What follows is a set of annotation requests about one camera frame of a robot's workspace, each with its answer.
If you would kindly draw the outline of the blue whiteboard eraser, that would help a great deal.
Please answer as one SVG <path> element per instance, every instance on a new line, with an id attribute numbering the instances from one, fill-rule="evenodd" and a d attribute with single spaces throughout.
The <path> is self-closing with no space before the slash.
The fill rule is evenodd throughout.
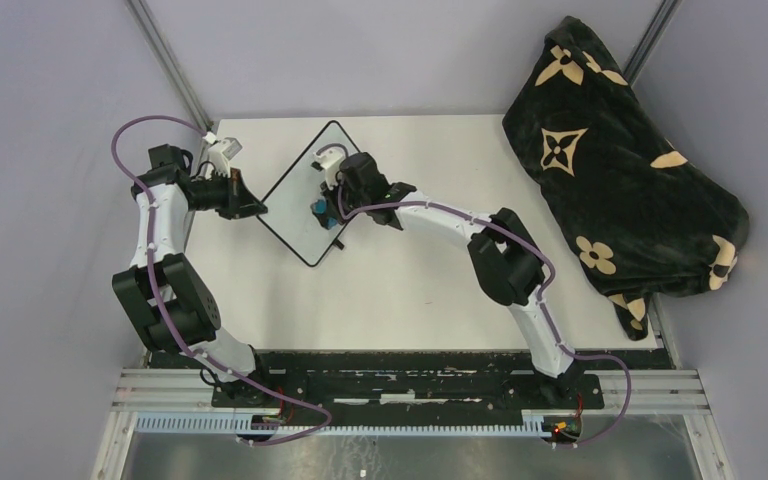
<path id="1" fill-rule="evenodd" d="M 325 230 L 342 224 L 337 207 L 327 198 L 319 198 L 311 204 L 311 213 Z"/>

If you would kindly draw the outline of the small black-framed whiteboard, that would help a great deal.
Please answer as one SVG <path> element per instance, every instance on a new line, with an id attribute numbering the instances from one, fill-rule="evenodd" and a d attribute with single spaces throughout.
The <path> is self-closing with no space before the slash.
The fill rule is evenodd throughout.
<path id="1" fill-rule="evenodd" d="M 314 152 L 330 145 L 344 146 L 348 155 L 359 151 L 343 126 L 330 120 L 319 130 L 294 162 L 266 193 L 262 202 L 268 212 L 258 220 L 308 267 L 315 267 L 339 244 L 345 225 L 323 229 L 311 204 L 320 198 L 324 175 L 312 166 Z"/>

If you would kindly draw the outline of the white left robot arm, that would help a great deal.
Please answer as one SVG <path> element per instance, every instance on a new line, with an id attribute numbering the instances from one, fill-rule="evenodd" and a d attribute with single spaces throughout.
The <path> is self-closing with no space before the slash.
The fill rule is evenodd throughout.
<path id="1" fill-rule="evenodd" d="M 129 267 L 112 278 L 114 294 L 148 351 L 196 361 L 203 382 L 244 406 L 267 404 L 275 390 L 256 350 L 221 324 L 217 301 L 185 255 L 188 218 L 213 211 L 227 220 L 267 213 L 236 168 L 195 176 L 193 155 L 169 144 L 148 151 L 151 168 L 132 195 L 140 209 Z"/>

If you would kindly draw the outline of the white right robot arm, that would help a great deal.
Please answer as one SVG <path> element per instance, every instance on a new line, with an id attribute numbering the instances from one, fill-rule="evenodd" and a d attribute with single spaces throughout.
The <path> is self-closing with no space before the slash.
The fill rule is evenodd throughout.
<path id="1" fill-rule="evenodd" d="M 464 249 L 482 292 L 510 312 L 523 335 L 541 400 L 559 408 L 577 396 L 583 369 L 545 298 L 555 269 L 514 211 L 473 213 L 436 202 L 413 185 L 389 182 L 366 152 L 326 148 L 312 166 L 322 178 L 311 211 L 322 227 L 366 214 L 378 225 L 428 232 Z"/>

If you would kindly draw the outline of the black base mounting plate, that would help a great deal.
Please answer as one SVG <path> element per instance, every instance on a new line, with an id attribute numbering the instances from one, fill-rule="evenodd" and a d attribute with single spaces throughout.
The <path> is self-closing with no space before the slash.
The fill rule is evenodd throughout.
<path id="1" fill-rule="evenodd" d="M 199 364 L 183 356 L 150 355 L 151 369 L 185 370 L 209 389 L 207 404 L 249 413 L 257 430 L 327 425 L 392 429 L 521 426 L 527 417 L 551 420 L 605 412 L 616 390 L 600 374 L 671 370 L 663 349 L 588 351 L 570 396 L 550 404 L 538 392 L 531 356 L 514 352 L 263 353 L 267 401 L 244 406 L 203 382 Z"/>

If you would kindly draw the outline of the black patterned blanket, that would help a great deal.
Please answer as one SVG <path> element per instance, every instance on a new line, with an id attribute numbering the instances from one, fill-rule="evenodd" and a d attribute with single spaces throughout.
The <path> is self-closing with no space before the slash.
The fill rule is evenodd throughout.
<path id="1" fill-rule="evenodd" d="M 648 335 L 655 295 L 728 281 L 748 240 L 747 210 L 661 133 L 583 21 L 565 17 L 545 35 L 502 128 L 629 339 Z"/>

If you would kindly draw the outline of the aluminium frame rails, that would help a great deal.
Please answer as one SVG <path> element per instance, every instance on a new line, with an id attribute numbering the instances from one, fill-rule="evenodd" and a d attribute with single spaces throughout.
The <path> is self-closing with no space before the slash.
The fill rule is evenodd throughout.
<path id="1" fill-rule="evenodd" d="M 552 444 L 568 409 L 412 390 L 340 398 L 333 423 L 252 447 L 253 409 L 217 408 L 195 371 L 126 369 L 94 479 L 731 479 L 693 370 L 602 370 L 583 439 Z"/>

